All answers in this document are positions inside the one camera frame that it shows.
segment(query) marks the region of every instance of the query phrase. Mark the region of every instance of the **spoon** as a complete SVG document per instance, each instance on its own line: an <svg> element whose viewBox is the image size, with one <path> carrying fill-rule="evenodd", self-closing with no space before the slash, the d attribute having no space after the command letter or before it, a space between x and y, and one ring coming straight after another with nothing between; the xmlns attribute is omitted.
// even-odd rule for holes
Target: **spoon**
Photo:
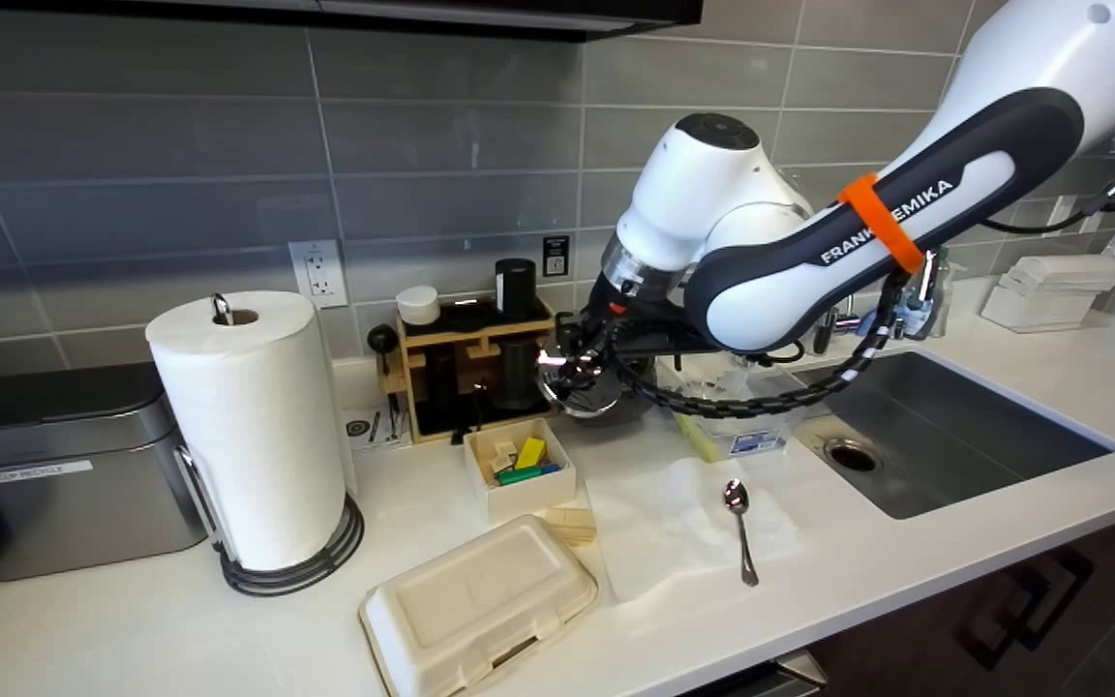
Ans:
<svg viewBox="0 0 1115 697"><path fill-rule="evenodd" d="M738 522L738 569L743 569L743 584L758 584L758 574L754 574L754 560L752 560L752 545L747 545L747 528L743 528L743 514L752 509L752 497L747 497L747 484L743 482L729 482L724 492L719 492L724 509L736 514Z"/></svg>

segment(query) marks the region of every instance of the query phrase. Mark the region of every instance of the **stainless steel sink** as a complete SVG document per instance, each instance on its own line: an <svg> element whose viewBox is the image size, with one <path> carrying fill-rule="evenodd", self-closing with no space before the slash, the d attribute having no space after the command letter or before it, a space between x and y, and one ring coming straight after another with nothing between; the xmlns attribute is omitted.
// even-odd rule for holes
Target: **stainless steel sink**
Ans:
<svg viewBox="0 0 1115 697"><path fill-rule="evenodd" d="M916 351L876 360L811 412L799 443L896 520L1110 454L1109 443Z"/></svg>

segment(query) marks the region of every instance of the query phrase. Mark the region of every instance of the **wall outlet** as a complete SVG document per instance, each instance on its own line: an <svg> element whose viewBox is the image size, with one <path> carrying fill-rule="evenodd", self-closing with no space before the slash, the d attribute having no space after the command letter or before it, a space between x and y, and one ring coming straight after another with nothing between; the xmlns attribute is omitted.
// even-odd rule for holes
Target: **wall outlet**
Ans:
<svg viewBox="0 0 1115 697"><path fill-rule="evenodd" d="M543 239L543 275L545 280L571 275L571 235Z"/></svg>
<svg viewBox="0 0 1115 697"><path fill-rule="evenodd" d="M347 306L347 281L342 280L342 253L336 239L293 239L287 244L293 287L312 306Z"/></svg>

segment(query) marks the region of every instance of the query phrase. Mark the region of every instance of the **yellow sponge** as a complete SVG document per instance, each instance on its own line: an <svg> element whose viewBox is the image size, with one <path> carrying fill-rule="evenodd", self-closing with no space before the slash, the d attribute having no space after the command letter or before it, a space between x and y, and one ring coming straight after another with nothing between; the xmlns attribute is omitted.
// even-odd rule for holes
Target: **yellow sponge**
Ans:
<svg viewBox="0 0 1115 697"><path fill-rule="evenodd" d="M524 439L516 470L536 470L545 457L545 443L543 439Z"/></svg>

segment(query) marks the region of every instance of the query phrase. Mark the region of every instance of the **food container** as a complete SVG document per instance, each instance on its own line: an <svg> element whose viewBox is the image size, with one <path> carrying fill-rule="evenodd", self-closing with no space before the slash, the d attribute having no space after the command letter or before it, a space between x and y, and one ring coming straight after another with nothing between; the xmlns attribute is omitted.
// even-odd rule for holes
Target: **food container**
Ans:
<svg viewBox="0 0 1115 697"><path fill-rule="evenodd" d="M396 697L452 697L594 607L594 576L529 514L376 584L360 627Z"/></svg>
<svg viewBox="0 0 1115 697"><path fill-rule="evenodd" d="M529 482L500 484L497 471L503 470L503 447L524 447L527 439L537 439L545 447L545 466L559 466L559 471L543 471ZM465 439L465 466L471 475L476 497L485 498L485 514L491 522L543 510L552 503L565 503L577 497L580 475L574 457L562 451L545 417L516 417L516 422L491 422Z"/></svg>
<svg viewBox="0 0 1115 697"><path fill-rule="evenodd" d="M404 324L434 324L440 316L438 287L405 287L396 306Z"/></svg>
<svg viewBox="0 0 1115 697"><path fill-rule="evenodd" d="M203 538L150 365L0 378L0 580Z"/></svg>
<svg viewBox="0 0 1115 697"><path fill-rule="evenodd" d="M1082 328L1096 294L1115 287L1109 257L1024 257L985 303L985 316L1013 334Z"/></svg>

